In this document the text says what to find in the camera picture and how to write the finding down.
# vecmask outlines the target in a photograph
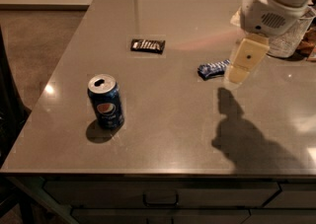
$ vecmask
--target soda can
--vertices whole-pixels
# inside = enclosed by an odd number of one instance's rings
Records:
[[[114,77],[107,74],[93,77],[88,83],[88,96],[102,128],[114,129],[124,123],[119,85]]]

